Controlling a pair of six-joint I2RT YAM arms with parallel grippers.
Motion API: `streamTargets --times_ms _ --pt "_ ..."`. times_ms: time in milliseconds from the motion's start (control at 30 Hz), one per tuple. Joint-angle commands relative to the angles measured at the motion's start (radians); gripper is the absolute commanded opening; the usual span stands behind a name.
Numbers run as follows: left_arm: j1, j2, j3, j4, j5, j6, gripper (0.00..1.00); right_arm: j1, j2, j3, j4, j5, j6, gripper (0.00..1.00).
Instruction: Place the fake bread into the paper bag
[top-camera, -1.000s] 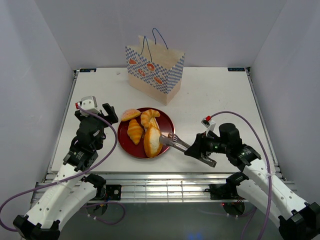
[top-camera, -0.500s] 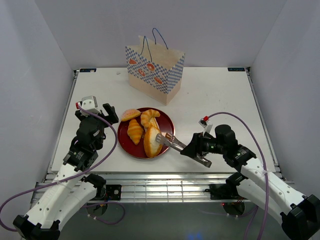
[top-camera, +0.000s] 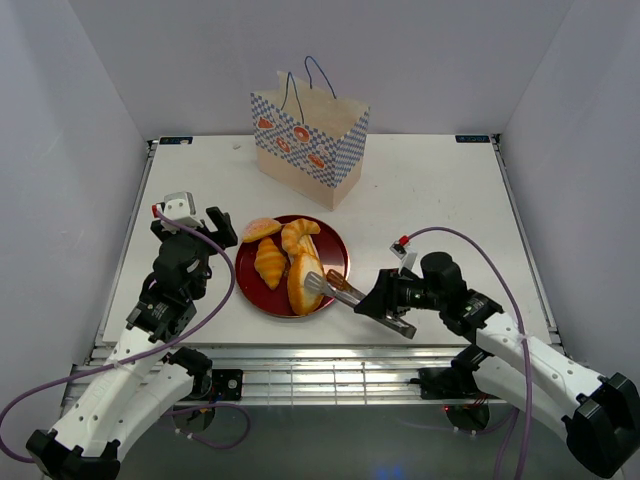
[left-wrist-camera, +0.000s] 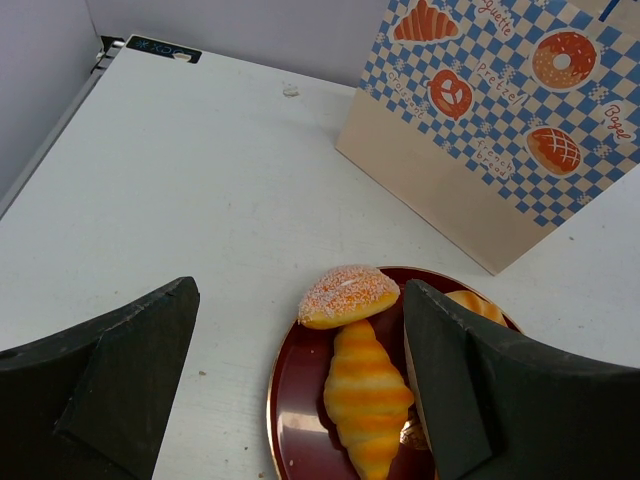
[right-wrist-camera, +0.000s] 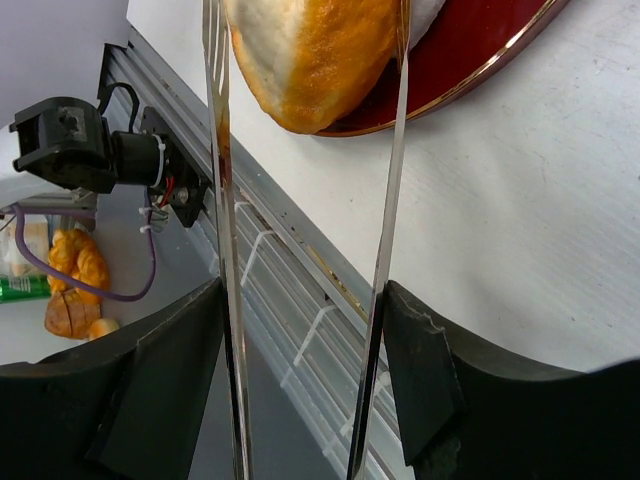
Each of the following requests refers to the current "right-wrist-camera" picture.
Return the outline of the metal serving tongs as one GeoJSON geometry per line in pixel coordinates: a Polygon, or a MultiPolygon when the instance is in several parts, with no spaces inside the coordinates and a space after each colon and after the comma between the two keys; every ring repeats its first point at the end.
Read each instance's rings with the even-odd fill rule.
{"type": "MultiPolygon", "coordinates": [[[[374,402],[376,372],[384,324],[387,285],[394,242],[399,190],[404,159],[404,131],[408,100],[408,46],[411,4],[403,1],[396,14],[397,59],[400,83],[389,164],[381,237],[374,272],[365,355],[359,379],[353,421],[347,478],[362,479],[366,474],[369,425],[374,402]]],[[[241,287],[238,271],[237,229],[231,156],[229,112],[230,32],[225,5],[221,1],[202,4],[202,45],[206,67],[207,104],[211,127],[211,163],[215,188],[216,228],[219,266],[227,295],[225,311],[227,367],[231,386],[234,441],[234,471],[239,479],[250,479],[252,437],[249,420],[249,394],[241,287]]]]}

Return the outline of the white topped oval bread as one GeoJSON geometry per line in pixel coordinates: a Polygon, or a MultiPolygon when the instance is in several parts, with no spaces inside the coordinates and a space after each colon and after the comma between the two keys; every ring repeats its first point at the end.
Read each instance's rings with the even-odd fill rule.
{"type": "Polygon", "coordinates": [[[227,1],[234,56],[260,108],[316,134],[352,112],[400,54],[398,1],[227,1]]]}

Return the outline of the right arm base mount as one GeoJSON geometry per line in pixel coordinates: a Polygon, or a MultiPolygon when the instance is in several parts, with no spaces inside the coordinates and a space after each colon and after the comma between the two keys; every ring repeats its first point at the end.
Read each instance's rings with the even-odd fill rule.
{"type": "Polygon", "coordinates": [[[16,113],[9,131],[18,135],[15,171],[96,194],[110,194],[118,184],[143,186],[186,228],[197,220],[211,185],[177,134],[154,108],[140,107],[127,83],[104,87],[98,106],[73,97],[38,102],[16,113]],[[111,131],[104,116],[118,88],[132,100],[125,131],[111,131]]]}

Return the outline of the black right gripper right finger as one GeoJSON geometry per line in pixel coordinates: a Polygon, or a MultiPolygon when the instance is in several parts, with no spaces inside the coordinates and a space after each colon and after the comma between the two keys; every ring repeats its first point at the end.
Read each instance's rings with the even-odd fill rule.
{"type": "Polygon", "coordinates": [[[456,325],[398,283],[384,318],[405,462],[419,479],[635,479],[639,363],[545,364],[456,325]]]}

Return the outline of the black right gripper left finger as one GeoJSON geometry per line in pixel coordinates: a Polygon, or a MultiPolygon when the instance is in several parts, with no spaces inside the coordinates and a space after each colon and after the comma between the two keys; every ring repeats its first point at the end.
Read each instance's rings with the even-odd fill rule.
{"type": "Polygon", "coordinates": [[[36,363],[1,368],[5,479],[184,479],[223,336],[219,280],[36,363]]]}

